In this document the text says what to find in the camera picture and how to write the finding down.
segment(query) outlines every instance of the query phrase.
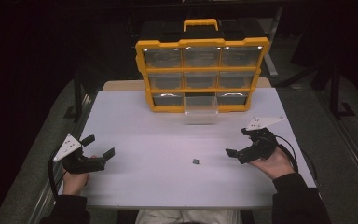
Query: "person's right hand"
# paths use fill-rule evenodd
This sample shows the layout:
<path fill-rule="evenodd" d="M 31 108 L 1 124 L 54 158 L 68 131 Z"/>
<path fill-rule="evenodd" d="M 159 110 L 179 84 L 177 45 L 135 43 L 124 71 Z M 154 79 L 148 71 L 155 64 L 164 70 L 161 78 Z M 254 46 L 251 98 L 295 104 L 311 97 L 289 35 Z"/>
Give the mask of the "person's right hand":
<path fill-rule="evenodd" d="M 289 158 L 278 147 L 267 160 L 260 159 L 249 163 L 264 172 L 271 180 L 295 172 Z"/>

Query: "organizer handle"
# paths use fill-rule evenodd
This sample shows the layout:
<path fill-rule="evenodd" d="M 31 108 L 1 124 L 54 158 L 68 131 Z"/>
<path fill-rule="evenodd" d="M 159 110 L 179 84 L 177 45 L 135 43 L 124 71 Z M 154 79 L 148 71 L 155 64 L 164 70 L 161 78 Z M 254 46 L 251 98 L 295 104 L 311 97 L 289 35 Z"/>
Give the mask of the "organizer handle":
<path fill-rule="evenodd" d="M 214 29 L 216 31 L 219 30 L 217 27 L 217 20 L 216 19 L 199 19 L 199 20 L 185 20 L 183 23 L 183 31 L 186 31 L 187 26 L 201 26 L 201 25 L 214 25 Z"/>

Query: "black cable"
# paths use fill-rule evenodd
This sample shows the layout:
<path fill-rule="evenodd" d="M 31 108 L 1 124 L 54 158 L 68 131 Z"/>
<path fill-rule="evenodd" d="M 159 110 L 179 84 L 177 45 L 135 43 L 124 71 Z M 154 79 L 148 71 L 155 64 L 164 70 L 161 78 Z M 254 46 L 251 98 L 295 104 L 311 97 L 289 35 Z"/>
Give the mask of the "black cable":
<path fill-rule="evenodd" d="M 57 184 L 56 184 L 57 187 L 60 185 L 60 182 L 62 181 L 62 179 L 63 179 L 63 177 L 65 176 L 66 173 L 68 173 L 68 171 L 65 171 L 63 173 L 63 175 L 60 177 L 60 179 L 57 181 Z"/>
<path fill-rule="evenodd" d="M 304 156 L 307 157 L 307 160 L 310 162 L 310 166 L 312 167 L 312 172 L 313 172 L 313 180 L 318 181 L 318 173 L 316 172 L 315 164 L 310 159 L 310 156 L 304 150 L 302 150 L 302 149 L 300 149 L 300 150 L 304 154 Z"/>
<path fill-rule="evenodd" d="M 275 137 L 281 138 L 283 141 L 285 141 L 285 142 L 290 146 L 290 148 L 291 148 L 292 151 L 293 151 L 293 156 L 295 157 L 295 160 L 297 160 L 296 152 L 295 152 L 295 149 L 292 147 L 292 145 L 291 145 L 286 139 L 284 139 L 284 138 L 282 138 L 282 137 L 280 137 L 280 136 L 278 136 L 278 135 L 275 135 Z"/>
<path fill-rule="evenodd" d="M 286 139 L 284 139 L 284 138 L 282 138 L 282 137 L 280 137 L 280 136 L 278 136 L 278 135 L 275 135 L 275 137 L 281 138 L 283 141 L 285 141 L 285 142 L 290 146 L 290 148 L 293 150 L 293 153 L 294 153 L 294 156 L 295 156 L 295 160 L 296 160 L 296 152 L 295 152 L 295 150 L 293 149 L 292 145 L 290 145 L 290 143 L 289 143 Z M 318 180 L 318 173 L 316 172 L 316 166 L 315 166 L 315 164 L 314 164 L 313 161 L 310 159 L 310 156 L 309 156 L 304 150 L 300 149 L 300 151 L 301 151 L 301 153 L 304 154 L 304 156 L 305 156 L 305 157 L 307 158 L 307 160 L 310 162 L 310 166 L 311 166 L 311 169 L 312 169 L 312 172 L 313 172 L 313 180 L 317 181 L 317 180 Z"/>
<path fill-rule="evenodd" d="M 57 153 L 59 149 L 55 149 L 51 155 L 50 155 L 50 159 L 48 160 L 48 182 L 50 183 L 50 187 L 51 187 L 51 191 L 53 193 L 54 196 L 54 200 L 57 201 L 58 199 L 58 191 L 57 191 L 57 186 L 54 180 L 54 170 L 53 170 L 53 158 L 55 156 L 55 154 Z"/>

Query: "black sleeve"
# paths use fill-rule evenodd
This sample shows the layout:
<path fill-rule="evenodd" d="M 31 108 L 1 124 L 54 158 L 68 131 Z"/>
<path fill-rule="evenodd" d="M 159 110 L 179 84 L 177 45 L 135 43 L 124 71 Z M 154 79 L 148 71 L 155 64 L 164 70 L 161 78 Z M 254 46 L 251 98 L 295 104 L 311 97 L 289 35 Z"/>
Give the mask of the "black sleeve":
<path fill-rule="evenodd" d="M 319 191 L 308 188 L 300 174 L 284 175 L 273 183 L 278 193 L 273 196 L 272 223 L 331 223 Z"/>
<path fill-rule="evenodd" d="M 40 224 L 89 224 L 90 213 L 86 210 L 87 198 L 73 195 L 60 195 L 48 217 Z"/>

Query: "black stand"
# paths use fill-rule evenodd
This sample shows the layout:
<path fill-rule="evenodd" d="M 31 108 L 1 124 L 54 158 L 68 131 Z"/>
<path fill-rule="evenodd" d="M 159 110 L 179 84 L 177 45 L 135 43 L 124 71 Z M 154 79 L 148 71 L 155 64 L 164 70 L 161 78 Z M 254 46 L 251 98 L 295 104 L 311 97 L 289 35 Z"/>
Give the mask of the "black stand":
<path fill-rule="evenodd" d="M 339 111 L 339 76 L 337 70 L 337 63 L 330 59 L 324 60 L 316 65 L 299 72 L 293 77 L 274 85 L 274 87 L 287 87 L 303 77 L 310 75 L 312 72 L 318 71 L 316 77 L 312 80 L 311 86 L 316 91 L 324 90 L 325 85 L 331 79 L 331 93 L 330 93 L 330 110 L 336 117 L 341 119 L 342 116 L 354 116 L 354 112 L 347 103 L 342 103 L 344 111 Z"/>

